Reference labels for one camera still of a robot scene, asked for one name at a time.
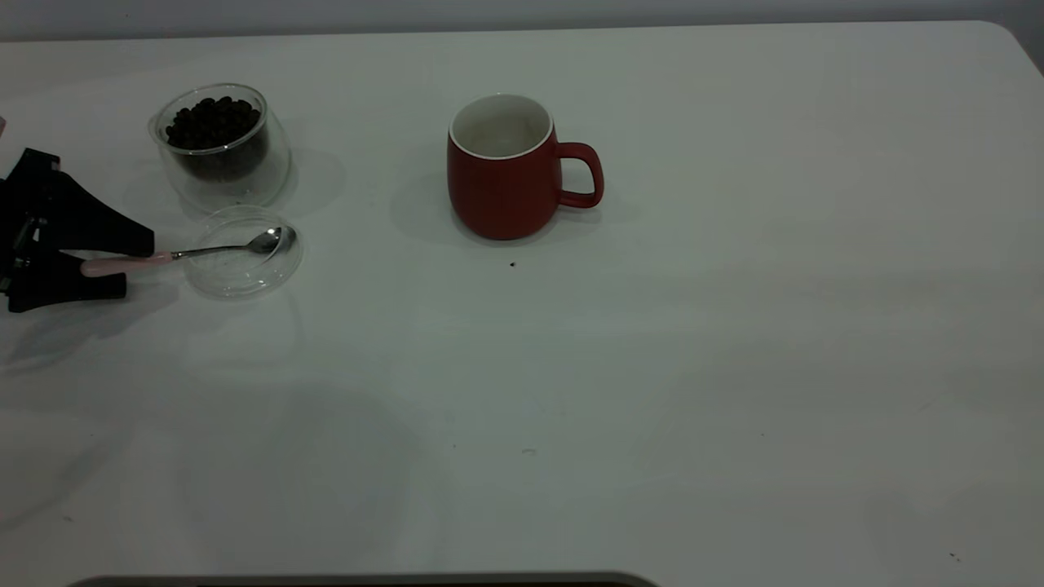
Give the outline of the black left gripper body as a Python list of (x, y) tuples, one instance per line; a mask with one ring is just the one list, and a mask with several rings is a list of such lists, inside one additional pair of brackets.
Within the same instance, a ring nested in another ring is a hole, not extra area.
[(1, 272), (3, 294), (34, 294), (40, 245), (38, 175), (10, 175), (2, 181)]

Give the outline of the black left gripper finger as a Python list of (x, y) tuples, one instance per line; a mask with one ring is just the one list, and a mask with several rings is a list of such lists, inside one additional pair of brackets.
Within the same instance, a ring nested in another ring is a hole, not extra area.
[(153, 231), (90, 194), (74, 178), (60, 170), (58, 156), (26, 148), (10, 175), (40, 177), (37, 234), (42, 246), (98, 250), (141, 258), (153, 255)]
[(126, 275), (90, 278), (84, 276), (82, 258), (60, 250), (38, 250), (15, 257), (7, 271), (7, 308), (11, 313), (79, 301), (125, 298)]

